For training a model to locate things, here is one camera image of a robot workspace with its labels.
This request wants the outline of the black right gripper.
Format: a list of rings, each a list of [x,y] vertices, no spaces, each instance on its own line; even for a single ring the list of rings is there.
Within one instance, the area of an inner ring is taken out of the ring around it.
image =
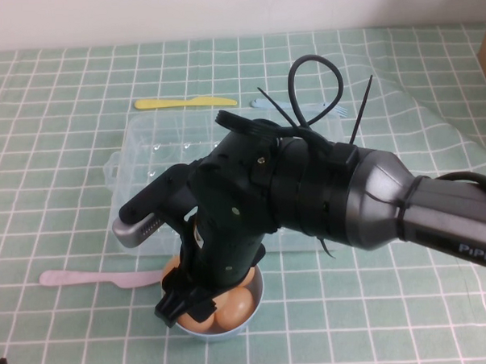
[[[154,313],[169,328],[186,311],[198,323],[216,311],[214,294],[234,287],[263,258],[262,241],[280,224],[272,207],[272,175],[282,156],[278,125],[222,110],[229,134],[205,157],[188,164],[184,189],[196,214],[182,230],[178,273],[162,280]]]

